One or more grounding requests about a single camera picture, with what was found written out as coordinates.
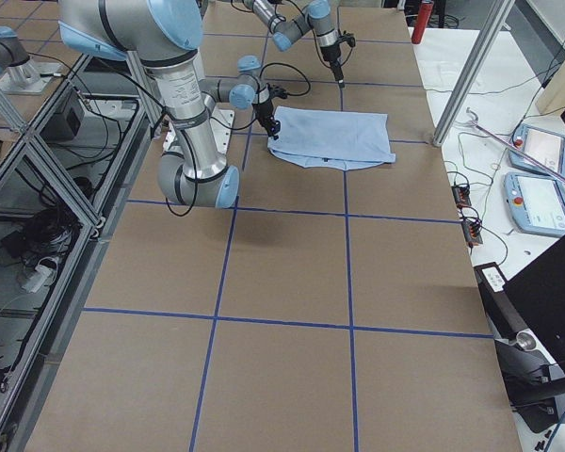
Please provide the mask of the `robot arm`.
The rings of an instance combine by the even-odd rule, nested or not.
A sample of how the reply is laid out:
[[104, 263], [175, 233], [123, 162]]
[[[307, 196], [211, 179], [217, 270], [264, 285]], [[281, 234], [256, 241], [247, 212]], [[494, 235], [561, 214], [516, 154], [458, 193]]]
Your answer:
[[118, 61], [137, 53], [155, 81], [176, 136], [159, 163], [158, 183], [166, 198], [191, 207], [233, 206], [239, 171], [218, 149], [210, 119], [217, 103], [251, 107], [266, 131], [277, 136], [280, 124], [257, 58], [241, 58], [235, 80], [201, 80], [194, 61], [202, 44], [202, 16], [194, 1], [62, 1], [59, 27], [63, 42], [78, 52]]
[[342, 35], [334, 25], [328, 1], [311, 1], [306, 7], [300, 8], [293, 18], [286, 18], [277, 12], [270, 1], [248, 0], [241, 4], [266, 26], [281, 52], [286, 52], [298, 40], [311, 34], [322, 62], [330, 69], [339, 89], [345, 87], [341, 45], [347, 41], [353, 47], [355, 40], [352, 34]]

